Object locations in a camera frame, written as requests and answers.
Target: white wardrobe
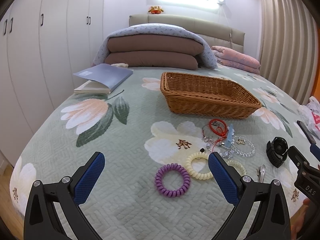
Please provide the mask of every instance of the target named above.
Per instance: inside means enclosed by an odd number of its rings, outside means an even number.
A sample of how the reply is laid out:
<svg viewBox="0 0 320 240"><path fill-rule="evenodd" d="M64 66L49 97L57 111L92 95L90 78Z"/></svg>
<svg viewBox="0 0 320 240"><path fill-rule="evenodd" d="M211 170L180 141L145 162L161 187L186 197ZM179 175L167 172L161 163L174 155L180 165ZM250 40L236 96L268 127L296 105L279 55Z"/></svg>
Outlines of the white wardrobe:
<svg viewBox="0 0 320 240"><path fill-rule="evenodd" d="M24 147L91 66L102 44L103 0L15 0L0 21L0 150Z"/></svg>

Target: beige curtain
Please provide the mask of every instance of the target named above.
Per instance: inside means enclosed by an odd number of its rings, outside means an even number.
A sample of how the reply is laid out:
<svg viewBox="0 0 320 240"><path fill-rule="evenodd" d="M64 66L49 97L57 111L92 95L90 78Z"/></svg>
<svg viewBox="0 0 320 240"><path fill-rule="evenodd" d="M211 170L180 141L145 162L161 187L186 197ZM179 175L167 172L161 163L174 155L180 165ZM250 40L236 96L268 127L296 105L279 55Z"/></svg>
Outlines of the beige curtain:
<svg viewBox="0 0 320 240"><path fill-rule="evenodd" d="M260 74L305 104L318 60L316 23L301 0L261 0Z"/></svg>

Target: book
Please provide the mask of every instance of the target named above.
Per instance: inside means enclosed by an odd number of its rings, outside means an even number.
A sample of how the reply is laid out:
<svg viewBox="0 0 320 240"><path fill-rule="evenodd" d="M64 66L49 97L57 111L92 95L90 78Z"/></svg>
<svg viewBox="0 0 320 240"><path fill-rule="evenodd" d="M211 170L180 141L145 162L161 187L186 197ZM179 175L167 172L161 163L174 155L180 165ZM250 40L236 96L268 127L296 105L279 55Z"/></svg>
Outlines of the book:
<svg viewBox="0 0 320 240"><path fill-rule="evenodd" d="M115 67L108 64L99 64L84 69L75 76L88 79L86 83L76 88L74 92L79 93L104 93L109 94L115 90L123 81L133 73L127 68Z"/></svg>
<svg viewBox="0 0 320 240"><path fill-rule="evenodd" d="M99 94L110 94L111 89L97 81L88 80L80 87L74 90L75 94L81 93L99 93Z"/></svg>

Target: brown blanket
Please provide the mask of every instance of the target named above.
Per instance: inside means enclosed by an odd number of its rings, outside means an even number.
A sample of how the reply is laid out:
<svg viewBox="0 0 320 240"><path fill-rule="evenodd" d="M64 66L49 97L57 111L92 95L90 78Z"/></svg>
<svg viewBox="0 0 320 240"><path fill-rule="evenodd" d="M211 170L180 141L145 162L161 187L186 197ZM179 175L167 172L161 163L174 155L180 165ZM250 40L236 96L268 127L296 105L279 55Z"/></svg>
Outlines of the brown blanket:
<svg viewBox="0 0 320 240"><path fill-rule="evenodd" d="M197 70L198 63L191 55L168 51L131 51L110 53L107 64L126 63L129 67L175 67Z"/></svg>
<svg viewBox="0 0 320 240"><path fill-rule="evenodd" d="M107 47L110 52L157 50L178 52L192 56L204 51L204 46L192 39L158 34L113 37L109 39Z"/></svg>

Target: red string lanyard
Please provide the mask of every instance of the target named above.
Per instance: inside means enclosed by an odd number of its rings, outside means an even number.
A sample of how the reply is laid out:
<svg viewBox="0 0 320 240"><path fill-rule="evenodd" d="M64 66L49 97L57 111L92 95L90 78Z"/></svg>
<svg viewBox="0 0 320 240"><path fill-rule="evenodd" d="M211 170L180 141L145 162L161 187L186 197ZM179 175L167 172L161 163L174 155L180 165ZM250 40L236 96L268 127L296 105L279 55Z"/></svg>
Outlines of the red string lanyard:
<svg viewBox="0 0 320 240"><path fill-rule="evenodd" d="M220 127L220 126L213 126L212 123L214 122L220 122L223 124L224 128ZM212 147L212 151L214 149L214 147L217 145L218 142L220 141L223 141L226 137L227 137L227 134L228 134L228 127L226 125L226 123L223 121L223 120L220 120L220 119L212 119L210 120L210 122L208 123L208 126L210 128L210 130L212 132L214 132L216 135L220 136L220 138L218 138L215 142L214 142L214 145Z"/></svg>

